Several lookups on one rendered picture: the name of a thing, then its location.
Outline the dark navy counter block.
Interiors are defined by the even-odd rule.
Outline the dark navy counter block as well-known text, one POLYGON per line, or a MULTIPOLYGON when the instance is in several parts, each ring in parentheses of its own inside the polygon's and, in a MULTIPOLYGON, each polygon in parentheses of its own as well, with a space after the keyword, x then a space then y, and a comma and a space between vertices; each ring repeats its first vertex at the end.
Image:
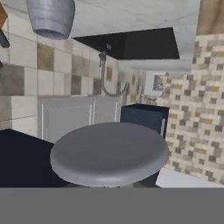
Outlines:
POLYGON ((14 129, 0 130, 0 188, 64 187, 50 164, 52 143, 14 129))

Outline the light wooden panel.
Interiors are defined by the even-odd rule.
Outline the light wooden panel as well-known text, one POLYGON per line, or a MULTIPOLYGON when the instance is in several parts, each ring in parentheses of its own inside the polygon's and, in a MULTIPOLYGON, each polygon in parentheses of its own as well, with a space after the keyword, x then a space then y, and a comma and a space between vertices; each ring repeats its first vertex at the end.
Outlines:
POLYGON ((197 34, 224 34, 224 0, 200 0, 197 34))

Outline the white framed appliance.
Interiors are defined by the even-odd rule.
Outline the white framed appliance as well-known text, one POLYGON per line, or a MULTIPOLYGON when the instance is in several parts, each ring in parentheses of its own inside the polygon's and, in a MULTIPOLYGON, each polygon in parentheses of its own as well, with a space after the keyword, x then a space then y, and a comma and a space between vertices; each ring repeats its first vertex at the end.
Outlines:
POLYGON ((155 104, 166 90, 163 78, 167 77, 167 72, 147 71, 145 76, 145 85, 143 95, 146 97, 148 104, 155 104))

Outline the silver curved tap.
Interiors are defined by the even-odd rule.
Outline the silver curved tap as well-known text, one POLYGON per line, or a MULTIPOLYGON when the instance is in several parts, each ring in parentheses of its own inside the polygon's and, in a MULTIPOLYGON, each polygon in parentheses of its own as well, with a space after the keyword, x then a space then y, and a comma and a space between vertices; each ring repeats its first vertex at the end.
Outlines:
POLYGON ((121 97, 123 95, 126 95, 129 90, 129 86, 130 86, 130 84, 128 82, 125 82, 124 86, 122 86, 122 83, 120 81, 118 81, 117 85, 116 85, 116 93, 115 94, 112 94, 107 90, 107 88, 105 86, 107 54, 105 52, 100 52, 99 60, 100 60, 99 67, 101 68, 101 90, 104 92, 104 94, 109 97, 121 97))

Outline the dark blue cabinet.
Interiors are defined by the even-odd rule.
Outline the dark blue cabinet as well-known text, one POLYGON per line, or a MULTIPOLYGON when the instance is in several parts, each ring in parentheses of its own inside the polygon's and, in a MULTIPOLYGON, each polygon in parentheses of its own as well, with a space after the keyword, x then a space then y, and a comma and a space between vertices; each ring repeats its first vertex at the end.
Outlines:
MULTIPOLYGON (((162 138, 165 138, 166 128, 168 123, 169 109, 167 107, 158 107, 146 104, 132 104, 122 106, 121 108, 121 123, 134 123, 136 125, 144 126, 148 129, 154 130, 162 138)), ((155 152, 159 150, 165 157, 164 164, 167 163, 169 157, 169 149, 166 147, 162 149, 158 144, 151 144, 152 137, 149 138, 149 142, 137 143, 134 151, 138 153, 140 150, 144 150, 146 155, 150 154, 150 151, 155 152)))

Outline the grey metal pot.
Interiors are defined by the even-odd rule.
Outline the grey metal pot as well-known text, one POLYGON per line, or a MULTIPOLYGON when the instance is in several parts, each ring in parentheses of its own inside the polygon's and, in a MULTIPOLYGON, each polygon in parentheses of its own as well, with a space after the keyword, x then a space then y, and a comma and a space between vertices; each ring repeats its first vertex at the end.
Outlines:
POLYGON ((71 33, 74 0, 26 0, 33 31, 46 39, 67 39, 71 33))

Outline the pale grey cupboard run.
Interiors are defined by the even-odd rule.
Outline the pale grey cupboard run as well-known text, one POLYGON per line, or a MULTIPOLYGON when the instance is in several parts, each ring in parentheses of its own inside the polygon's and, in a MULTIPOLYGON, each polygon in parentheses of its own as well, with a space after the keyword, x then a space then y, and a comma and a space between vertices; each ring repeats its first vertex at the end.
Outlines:
POLYGON ((38 138, 56 143, 81 127, 120 121, 121 99, 73 96, 38 99, 38 138))

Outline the grey round stool seat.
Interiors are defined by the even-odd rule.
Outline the grey round stool seat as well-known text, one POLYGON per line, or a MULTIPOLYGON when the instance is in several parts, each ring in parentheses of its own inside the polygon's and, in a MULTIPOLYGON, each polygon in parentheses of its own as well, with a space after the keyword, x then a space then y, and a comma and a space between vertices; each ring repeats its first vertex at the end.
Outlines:
POLYGON ((104 122, 75 129, 51 149, 52 170, 86 187, 128 186, 159 172, 169 157, 155 130, 128 122, 104 122))

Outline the black sink basin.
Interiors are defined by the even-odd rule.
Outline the black sink basin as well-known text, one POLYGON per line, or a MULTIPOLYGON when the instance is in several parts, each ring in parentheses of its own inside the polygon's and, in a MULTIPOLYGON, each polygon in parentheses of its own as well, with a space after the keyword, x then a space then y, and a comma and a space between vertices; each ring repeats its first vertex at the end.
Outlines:
POLYGON ((76 37, 76 41, 116 60, 179 60, 172 27, 76 37))

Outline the brown wooden board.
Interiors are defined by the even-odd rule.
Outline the brown wooden board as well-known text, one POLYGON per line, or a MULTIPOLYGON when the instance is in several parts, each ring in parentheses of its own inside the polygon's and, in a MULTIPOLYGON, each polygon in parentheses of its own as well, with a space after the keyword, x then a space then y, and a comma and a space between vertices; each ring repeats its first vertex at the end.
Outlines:
POLYGON ((4 23, 7 19, 8 15, 3 7, 3 5, 0 3, 0 28, 4 26, 4 23))

